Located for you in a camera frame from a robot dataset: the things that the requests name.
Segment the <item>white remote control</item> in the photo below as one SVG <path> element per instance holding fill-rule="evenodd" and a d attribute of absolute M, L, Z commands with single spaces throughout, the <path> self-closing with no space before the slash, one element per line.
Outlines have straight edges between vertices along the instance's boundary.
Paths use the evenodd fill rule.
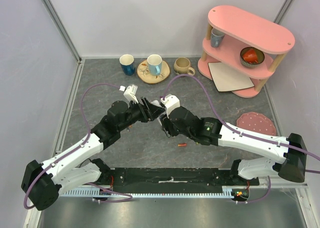
<path fill-rule="evenodd" d="M 151 104 L 157 107 L 162 107 L 162 105 L 157 100 L 152 101 Z"/>

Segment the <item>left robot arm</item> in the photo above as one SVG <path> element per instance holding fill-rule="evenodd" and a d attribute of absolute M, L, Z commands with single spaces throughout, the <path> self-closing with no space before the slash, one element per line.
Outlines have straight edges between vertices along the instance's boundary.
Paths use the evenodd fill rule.
<path fill-rule="evenodd" d="M 27 164 L 21 184 L 25 192 L 25 209 L 31 209 L 28 200 L 34 208 L 42 211 L 59 195 L 77 186 L 92 182 L 106 184 L 110 173 L 104 162 L 95 160 L 82 168 L 77 165 L 114 144 L 121 137 L 121 131 L 130 125 L 137 121 L 153 121 L 164 112 L 165 106 L 157 100 L 149 102 L 142 98 L 141 103 L 114 102 L 101 121 L 75 145 L 41 163 L 33 160 Z"/>

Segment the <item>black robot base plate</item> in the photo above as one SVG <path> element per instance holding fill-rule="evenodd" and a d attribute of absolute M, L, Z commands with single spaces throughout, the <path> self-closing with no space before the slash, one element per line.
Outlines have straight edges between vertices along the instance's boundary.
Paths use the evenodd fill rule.
<path fill-rule="evenodd" d="M 103 172 L 97 185 L 112 185 L 125 194 L 221 193 L 223 186 L 258 186 L 218 168 L 114 168 Z"/>

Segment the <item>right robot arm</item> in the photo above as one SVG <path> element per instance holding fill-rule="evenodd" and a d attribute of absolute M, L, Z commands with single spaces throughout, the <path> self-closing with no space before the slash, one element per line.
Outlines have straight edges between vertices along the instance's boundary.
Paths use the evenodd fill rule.
<path fill-rule="evenodd" d="M 169 137 L 185 135 L 201 145 L 232 147 L 260 155 L 259 159 L 233 162 L 229 179 L 235 185 L 275 175 L 290 182 L 305 181 L 306 148 L 298 134 L 286 138 L 251 132 L 216 118 L 198 118 L 184 107 L 162 114 L 158 120 Z"/>

